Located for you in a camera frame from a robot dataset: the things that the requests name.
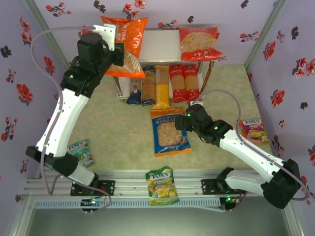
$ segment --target cable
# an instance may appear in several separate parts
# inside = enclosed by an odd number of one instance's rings
[[[305,189],[306,191],[306,194],[305,194],[305,197],[303,198],[292,198],[292,200],[295,200],[295,201],[304,201],[306,199],[308,199],[310,197],[310,191],[308,190],[307,186],[299,179],[297,178],[294,174],[292,174],[289,170],[287,170],[286,168],[282,167],[281,165],[279,165],[277,162],[273,162],[272,159],[270,159],[268,156],[266,156],[265,154],[261,153],[259,150],[256,150],[255,148],[253,148],[252,146],[250,146],[249,144],[247,144],[246,142],[244,142],[244,139],[243,137],[240,135],[239,133],[239,123],[240,123],[240,120],[241,120],[241,116],[242,116],[242,110],[241,110],[241,104],[240,102],[237,100],[237,98],[235,97],[234,94],[230,93],[229,91],[226,91],[226,90],[222,90],[222,89],[214,89],[214,90],[210,90],[210,91],[207,91],[207,92],[204,92],[202,95],[200,95],[196,100],[194,100],[192,102],[192,104],[194,104],[195,102],[197,102],[199,99],[203,98],[204,96],[206,96],[207,94],[210,94],[212,92],[224,92],[224,93],[227,93],[228,95],[230,95],[234,101],[236,102],[237,104],[237,107],[238,107],[238,119],[237,119],[237,123],[236,123],[236,127],[235,127],[235,130],[236,130],[236,134],[237,134],[237,137],[240,139],[240,141],[245,145],[247,146],[248,148],[250,148],[251,150],[253,150],[254,152],[256,152],[258,155],[262,156],[263,158],[265,158],[267,161],[269,161],[270,163],[272,163],[273,165],[277,166],[278,168],[280,168],[281,170],[283,170],[284,172],[286,172],[289,176],[291,176],[296,182],[298,182],[302,188]]]
[[[57,121],[58,121],[58,119],[59,119],[59,116],[60,116],[60,114],[61,114],[61,111],[63,110],[63,93],[62,93],[61,88],[60,88],[59,84],[57,83],[57,81],[54,80],[49,74],[46,73],[46,71],[44,71],[44,70],[40,67],[38,61],[37,61],[36,58],[35,58],[35,54],[34,54],[34,44],[35,44],[36,40],[37,40],[40,36],[42,36],[42,35],[44,35],[44,34],[47,34],[47,33],[55,32],[55,31],[60,31],[60,30],[82,30],[82,29],[94,30],[95,27],[59,27],[59,28],[49,29],[49,30],[45,30],[45,31],[39,33],[38,35],[36,35],[36,36],[34,37],[32,43],[31,43],[31,58],[32,58],[33,62],[35,63],[36,67],[37,67],[41,72],[43,72],[43,74],[44,74],[45,76],[47,76],[47,77],[54,83],[54,85],[56,86],[56,88],[57,88],[57,90],[58,90],[58,93],[59,93],[59,107],[58,107],[58,112],[57,112],[57,115],[56,115],[55,119],[54,119],[53,121],[51,121],[51,122],[52,122],[52,125],[51,125],[51,127],[49,128],[49,130],[48,130],[48,132],[47,132],[47,135],[46,135],[46,138],[45,138],[45,141],[44,141],[44,147],[43,147],[43,150],[42,150],[42,153],[41,153],[41,157],[40,157],[40,172],[41,172],[41,176],[42,176],[42,178],[43,178],[43,182],[44,182],[44,185],[45,185],[47,194],[48,194],[49,196],[52,196],[52,195],[53,195],[54,189],[55,189],[56,181],[57,181],[57,179],[58,179],[61,175],[58,175],[58,176],[55,177],[55,179],[54,179],[54,181],[53,181],[52,188],[51,188],[51,190],[50,190],[50,189],[49,189],[49,186],[48,186],[47,178],[46,178],[46,175],[45,175],[45,171],[44,171],[44,160],[45,160],[46,147],[47,147],[47,144],[48,144],[50,135],[51,135],[53,129],[55,128],[55,126],[56,126],[56,123],[57,123]],[[90,186],[83,185],[83,184],[78,183],[78,182],[76,182],[76,183],[77,183],[78,185],[82,186],[82,187],[85,187],[85,188],[88,188],[88,189],[91,189],[91,190],[94,190],[94,191],[101,192],[101,193],[105,194],[106,196],[108,196],[108,198],[109,198],[109,203],[108,203],[107,205],[105,205],[105,206],[99,208],[98,210],[105,209],[105,208],[107,208],[109,205],[111,205],[112,199],[111,199],[110,195],[109,195],[107,192],[105,192],[105,191],[103,191],[103,190],[101,190],[101,189],[97,189],[97,188],[93,188],[93,187],[90,187]]]

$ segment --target orange chip bag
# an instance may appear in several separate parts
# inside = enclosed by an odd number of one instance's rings
[[[128,20],[123,18],[111,18],[101,16],[103,23],[113,24],[118,27],[118,37],[116,42],[124,43],[125,50],[139,57],[142,43],[142,36],[148,21],[148,17],[138,20]]]
[[[219,37],[217,27],[179,28],[182,60],[210,61],[218,60],[223,53],[216,50]]]

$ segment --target snack package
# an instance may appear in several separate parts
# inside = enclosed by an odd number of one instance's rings
[[[150,205],[162,206],[179,202],[173,170],[165,166],[159,170],[146,173]]]
[[[156,65],[156,104],[153,108],[169,108],[168,65]]]
[[[188,102],[196,100],[199,93],[198,86],[198,71],[196,64],[187,64],[183,65],[184,68],[184,79],[185,79],[185,88],[187,92]]]
[[[145,78],[142,79],[142,106],[155,104],[155,81],[156,69],[154,65],[145,66],[142,68]]]
[[[130,79],[130,96],[127,99],[129,105],[141,104],[141,80]]]
[[[183,115],[182,107],[151,110],[150,114],[156,157],[192,151],[187,140],[186,130],[177,130],[175,128],[175,117]]]
[[[182,60],[210,61],[218,60],[223,53],[216,50],[219,37],[217,27],[179,28]]]
[[[94,163],[89,147],[89,140],[82,140],[67,147],[67,153],[79,159],[79,163],[88,167]]]
[[[124,57],[124,65],[118,66],[112,64],[110,68],[106,71],[106,75],[129,78],[144,77],[144,73],[142,71],[138,58],[126,50]]]
[[[171,78],[173,89],[173,103],[187,102],[183,65],[182,64],[170,65],[169,76]]]
[[[125,51],[130,52],[138,58],[141,51],[143,33],[149,17],[137,20],[111,18],[106,16],[101,16],[101,18],[105,24],[118,26],[116,42],[124,43]]]
[[[240,120],[242,135],[256,145],[268,144],[269,139],[262,118]]]

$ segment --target floral wallpaper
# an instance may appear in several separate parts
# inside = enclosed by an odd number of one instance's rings
[[[218,63],[244,64],[276,0],[27,0],[35,2],[50,28],[102,25],[101,16],[131,20],[149,17],[149,30],[218,26]],[[55,38],[67,61],[77,55],[76,32],[58,32]]]
[[[0,8],[0,235],[11,227],[28,178],[39,164],[25,155],[47,127],[57,100],[52,83],[33,64],[30,45],[40,30],[20,0],[2,1]],[[44,38],[35,45],[43,69],[61,81],[64,69]]]
[[[315,232],[314,11],[312,0],[288,1],[248,69],[274,155],[295,160],[311,192],[292,201],[306,236]],[[301,189],[296,197],[304,194]]]

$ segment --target red snack bag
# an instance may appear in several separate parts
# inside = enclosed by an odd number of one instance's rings
[[[187,102],[183,65],[173,64],[168,70],[173,88],[173,103]]]
[[[197,74],[198,71],[196,64],[184,65],[184,80],[188,102],[196,100],[200,95]]]
[[[217,27],[179,28],[182,60],[210,61],[218,60],[223,53],[216,50],[219,37]]]
[[[137,20],[128,20],[123,18],[111,18],[101,16],[103,23],[114,24],[118,27],[118,37],[116,42],[122,42],[125,45],[125,50],[139,57],[141,43],[144,30],[148,21],[148,17]]]

